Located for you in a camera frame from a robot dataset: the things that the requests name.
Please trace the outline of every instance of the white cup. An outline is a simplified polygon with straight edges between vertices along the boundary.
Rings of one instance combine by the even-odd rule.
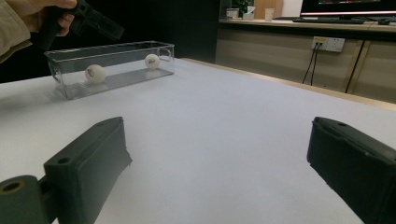
[[[274,11],[274,8],[265,9],[265,21],[272,21],[272,18],[274,17]]]

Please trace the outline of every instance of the clear plastic box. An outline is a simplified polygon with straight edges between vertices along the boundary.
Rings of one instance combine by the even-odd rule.
[[[147,65],[152,54],[158,66]],[[175,73],[174,45],[157,41],[54,50],[45,55],[57,90],[68,100]],[[87,77],[93,64],[105,70],[106,77],[99,83]]]

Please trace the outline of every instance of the wall socket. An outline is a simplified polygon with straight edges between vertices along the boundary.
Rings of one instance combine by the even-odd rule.
[[[328,38],[326,50],[341,52],[343,51],[345,42],[346,40],[344,38]]]
[[[346,40],[344,38],[314,36],[311,49],[317,48],[317,43],[321,43],[322,45],[318,49],[341,52],[343,50],[345,42]]]
[[[328,38],[324,36],[314,36],[314,41],[312,41],[311,49],[317,49],[317,43],[321,44],[318,49],[326,50]]]

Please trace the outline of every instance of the monitor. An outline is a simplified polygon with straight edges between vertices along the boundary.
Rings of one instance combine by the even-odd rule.
[[[303,18],[336,17],[339,19],[383,18],[395,15],[395,0],[303,0],[300,14]]]

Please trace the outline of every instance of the dark background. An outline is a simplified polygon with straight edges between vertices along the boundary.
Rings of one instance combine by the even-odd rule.
[[[78,36],[56,37],[49,50],[156,40],[175,45],[176,58],[214,63],[220,0],[86,0],[125,31],[112,41],[87,27]],[[44,51],[35,46],[0,63],[0,83],[50,76]]]

